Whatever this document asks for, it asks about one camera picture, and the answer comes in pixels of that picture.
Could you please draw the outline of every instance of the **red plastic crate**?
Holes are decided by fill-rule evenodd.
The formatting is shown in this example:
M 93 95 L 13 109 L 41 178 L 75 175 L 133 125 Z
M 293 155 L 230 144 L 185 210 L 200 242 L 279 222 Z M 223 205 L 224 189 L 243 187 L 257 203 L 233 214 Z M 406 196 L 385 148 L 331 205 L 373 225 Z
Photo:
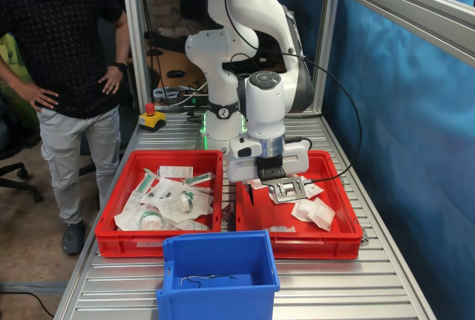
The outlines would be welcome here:
M 324 179 L 336 175 L 330 154 L 309 152 L 309 170 L 300 173 L 307 179 Z M 269 229 L 271 226 L 294 226 L 296 232 L 270 232 L 276 258 L 355 259 L 358 257 L 363 230 L 339 178 L 317 183 L 324 192 L 317 195 L 335 211 L 330 232 L 313 222 L 302 222 L 291 213 L 294 203 L 275 204 L 269 190 L 253 190 L 254 206 L 242 183 L 236 184 L 236 230 Z
M 122 212 L 128 197 L 143 179 L 144 168 L 153 172 L 160 166 L 192 166 L 194 175 L 213 172 L 215 179 L 198 186 L 214 190 L 213 214 L 197 219 L 209 231 L 117 231 L 114 216 Z M 96 227 L 99 251 L 103 257 L 160 257 L 162 242 L 188 233 L 220 232 L 223 198 L 223 153 L 221 151 L 134 151 L 112 191 Z

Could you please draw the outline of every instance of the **aluminum table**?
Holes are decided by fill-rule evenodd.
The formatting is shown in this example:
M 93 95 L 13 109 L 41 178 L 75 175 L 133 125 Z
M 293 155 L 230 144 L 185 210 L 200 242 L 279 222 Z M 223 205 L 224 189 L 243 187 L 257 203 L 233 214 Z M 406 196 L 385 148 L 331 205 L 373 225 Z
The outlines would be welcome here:
M 186 118 L 167 115 L 167 126 L 156 133 L 136 129 L 113 184 L 132 151 L 195 149 L 200 126 Z M 287 137 L 308 137 L 314 149 L 328 151 L 338 172 L 347 165 L 324 118 L 286 119 L 285 125 Z M 341 179 L 369 241 L 355 261 L 277 260 L 281 291 L 275 295 L 273 319 L 435 319 L 356 173 L 351 169 Z M 223 182 L 223 208 L 233 210 L 235 187 L 227 180 L 226 165 Z M 232 231 L 231 225 L 223 219 L 224 231 Z M 155 290 L 162 280 L 160 258 L 101 257 L 93 229 L 55 320 L 157 320 Z

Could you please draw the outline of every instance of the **hand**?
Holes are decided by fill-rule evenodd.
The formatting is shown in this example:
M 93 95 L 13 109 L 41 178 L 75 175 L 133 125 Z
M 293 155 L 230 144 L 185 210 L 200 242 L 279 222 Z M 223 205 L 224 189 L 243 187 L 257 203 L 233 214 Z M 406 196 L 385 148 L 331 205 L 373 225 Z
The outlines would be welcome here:
M 49 109 L 53 109 L 53 105 L 58 105 L 55 100 L 46 96 L 51 95 L 58 97 L 58 94 L 56 92 L 45 90 L 44 88 L 39 88 L 34 83 L 25 84 L 24 82 L 21 82 L 16 88 L 14 88 L 14 90 L 18 95 L 20 95 L 22 99 L 28 101 L 31 107 L 35 109 L 35 111 L 42 111 L 41 108 L 35 104 L 35 102 L 38 102 L 43 106 L 48 107 Z
M 124 73 L 119 70 L 117 66 L 109 66 L 107 68 L 107 74 L 104 75 L 101 80 L 99 80 L 99 84 L 107 80 L 107 83 L 104 85 L 102 92 L 105 92 L 106 95 L 112 91 L 112 94 L 115 94 L 117 90 L 119 90 L 120 82 L 124 77 Z

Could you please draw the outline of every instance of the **black shirt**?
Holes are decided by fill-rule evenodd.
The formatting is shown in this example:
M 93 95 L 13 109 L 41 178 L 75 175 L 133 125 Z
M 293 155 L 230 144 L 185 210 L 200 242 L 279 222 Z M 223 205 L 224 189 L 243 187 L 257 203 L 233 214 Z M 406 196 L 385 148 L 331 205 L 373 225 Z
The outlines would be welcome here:
M 0 36 L 12 33 L 33 81 L 59 95 L 54 111 L 92 118 L 118 104 L 98 83 L 107 65 L 97 23 L 121 15 L 116 0 L 0 0 Z

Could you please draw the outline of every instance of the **blue plastic box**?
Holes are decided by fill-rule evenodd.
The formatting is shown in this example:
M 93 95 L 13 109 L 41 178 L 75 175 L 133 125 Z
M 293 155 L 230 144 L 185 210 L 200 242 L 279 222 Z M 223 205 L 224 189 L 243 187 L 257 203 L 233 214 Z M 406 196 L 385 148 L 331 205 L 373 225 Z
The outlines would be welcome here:
M 267 231 L 173 237 L 163 257 L 160 320 L 272 320 L 281 283 Z

